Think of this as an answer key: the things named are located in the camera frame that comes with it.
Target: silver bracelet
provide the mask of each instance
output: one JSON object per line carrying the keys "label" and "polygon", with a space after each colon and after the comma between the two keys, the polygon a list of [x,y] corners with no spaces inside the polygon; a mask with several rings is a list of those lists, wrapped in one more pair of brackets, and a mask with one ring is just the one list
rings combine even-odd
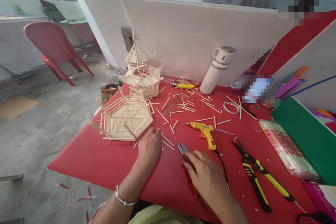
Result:
{"label": "silver bracelet", "polygon": [[139,199],[139,198],[137,198],[137,199],[136,199],[135,201],[133,201],[133,202],[127,202],[127,201],[122,200],[122,199],[119,197],[118,188],[119,188],[119,185],[117,185],[117,187],[116,187],[116,189],[115,189],[115,191],[116,191],[116,192],[115,192],[115,197],[117,198],[119,204],[120,204],[122,207],[124,207],[124,206],[134,205],[136,202],[138,202],[138,199]]}

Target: white thermos bottle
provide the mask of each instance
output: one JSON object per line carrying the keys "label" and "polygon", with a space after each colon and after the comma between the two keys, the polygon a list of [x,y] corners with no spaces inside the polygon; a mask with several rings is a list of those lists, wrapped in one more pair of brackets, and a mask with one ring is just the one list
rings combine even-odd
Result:
{"label": "white thermos bottle", "polygon": [[199,88],[203,94],[208,95],[213,91],[218,81],[222,78],[224,71],[227,69],[229,62],[235,53],[236,50],[228,46],[217,48],[213,52],[213,57],[215,59],[211,63]]}

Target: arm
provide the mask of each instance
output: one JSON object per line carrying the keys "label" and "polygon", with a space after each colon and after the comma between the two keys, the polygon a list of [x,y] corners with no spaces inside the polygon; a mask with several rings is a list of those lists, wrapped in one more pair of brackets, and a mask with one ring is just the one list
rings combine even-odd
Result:
{"label": "arm", "polygon": [[[138,143],[139,154],[131,171],[119,185],[119,197],[127,202],[135,201],[161,156],[161,132],[150,128]],[[134,206],[121,206],[115,193],[92,220],[92,224],[126,224]]]}
{"label": "arm", "polygon": [[220,221],[223,224],[248,224],[243,210],[226,186],[221,167],[207,154],[198,150],[188,152],[186,155],[196,169],[195,171],[190,164],[183,163],[193,185]]}

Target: blue stick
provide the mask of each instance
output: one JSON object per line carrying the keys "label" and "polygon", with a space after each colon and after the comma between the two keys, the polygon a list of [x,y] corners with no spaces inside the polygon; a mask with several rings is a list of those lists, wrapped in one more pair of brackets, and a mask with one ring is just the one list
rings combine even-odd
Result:
{"label": "blue stick", "polygon": [[308,87],[305,87],[305,88],[303,88],[303,89],[301,89],[301,90],[299,90],[299,91],[293,93],[291,96],[297,95],[297,94],[301,93],[302,91],[305,91],[305,90],[307,90],[307,89],[309,89],[309,88],[312,88],[312,87],[314,87],[314,86],[316,86],[316,85],[318,85],[318,84],[320,84],[320,83],[322,83],[322,82],[328,81],[328,80],[333,79],[333,78],[336,78],[336,75],[331,76],[331,77],[329,77],[329,78],[327,78],[327,79],[321,80],[321,81],[319,81],[319,82],[316,82],[315,84],[310,85],[310,86],[308,86]]}

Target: green board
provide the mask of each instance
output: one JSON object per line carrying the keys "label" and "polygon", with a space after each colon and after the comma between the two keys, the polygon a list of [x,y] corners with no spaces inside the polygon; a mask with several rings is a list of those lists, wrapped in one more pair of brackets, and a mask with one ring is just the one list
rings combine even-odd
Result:
{"label": "green board", "polygon": [[292,96],[271,116],[319,173],[322,184],[336,186],[336,135]]}

